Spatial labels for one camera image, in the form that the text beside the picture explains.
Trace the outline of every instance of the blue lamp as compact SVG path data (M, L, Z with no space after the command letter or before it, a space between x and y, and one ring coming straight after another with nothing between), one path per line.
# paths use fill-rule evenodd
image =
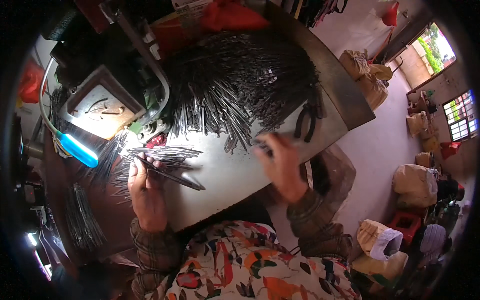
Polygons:
M98 165L98 157L96 154L85 147L82 143L77 141L74 137L69 134L63 134L58 129L56 129L53 124L48 119L47 113L45 112L45 108L43 107L42 102L42 91L43 85L45 84L45 80L47 79L48 71L52 66L53 58L50 58L48 61L47 68L45 69L45 74L43 74L42 84L40 85L40 92L38 95L38 103L40 105L40 114L42 115L43 122L47 125L48 129L52 132L53 135L57 137L62 145L63 149L70 153L73 157L80 160L82 163L86 164L90 168L95 168Z

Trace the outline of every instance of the yellow bag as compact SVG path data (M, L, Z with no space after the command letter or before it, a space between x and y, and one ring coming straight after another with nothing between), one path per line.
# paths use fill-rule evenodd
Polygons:
M393 190L400 206L427 207L437 203L438 171L419 165L401 165L393 175Z
M365 274L371 281L392 288L402 275L407 261L408 255L400 251L390 256L386 262L363 254L353 261L352 268Z
M419 166L430 168L430 153L421 152L415 155L415 163Z
M375 75L379 80L390 80L393 77L392 69L384 65L370 65L369 73Z
M338 60L355 81L370 71L366 56L360 51L345 50Z
M428 127L427 113L422 111L421 113L407 116L407 124L410 135L412 137L417 136L422 130Z
M422 146L423 146L423 151L430 152L440 148L440 143L438 142L437 137L433 136L428 140L424 140L422 142Z
M372 110L376 110L388 96L385 85L375 75L365 74L360 77L357 84Z
M364 220L357 231L357 241L363 252L374 259L387 261L398 252L403 233L379 222Z

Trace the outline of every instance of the concrete floor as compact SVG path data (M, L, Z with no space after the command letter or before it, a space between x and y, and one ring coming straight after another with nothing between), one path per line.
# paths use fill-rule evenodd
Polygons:
M337 141L357 170L350 195L334 217L335 222L344 225L345 233L354 238L353 257L361 252L356 243L359 222L390 220L397 199L391 188L392 176L398 166L414 163L415 154L421 152L420 141L410 137L405 119L409 90L404 75L395 72L387 99L375 111L376 118ZM297 246L285 217L286 207L275 205L268 211L280 243L289 250Z

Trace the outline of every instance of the black pliers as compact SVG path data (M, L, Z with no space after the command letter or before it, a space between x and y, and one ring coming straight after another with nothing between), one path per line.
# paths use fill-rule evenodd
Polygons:
M323 110L323 99L322 99L322 91L318 91L317 97L313 100L309 100L307 103L303 105L303 109L299 114L297 119L297 125L295 126L295 133L293 136L297 139L301 136L301 126L303 124L303 118L306 114L310 117L310 128L308 129L307 135L305 135L304 141L309 143L313 137L313 132L315 131L315 124L317 119L322 119L324 117L324 110Z

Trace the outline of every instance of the red plastic stool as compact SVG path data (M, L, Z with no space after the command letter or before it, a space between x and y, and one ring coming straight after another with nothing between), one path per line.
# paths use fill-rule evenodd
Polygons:
M417 232L421 226L421 218L414 214L397 211L392 222L387 224L387 226L403 233L403 239L407 245L410 245L415 232Z

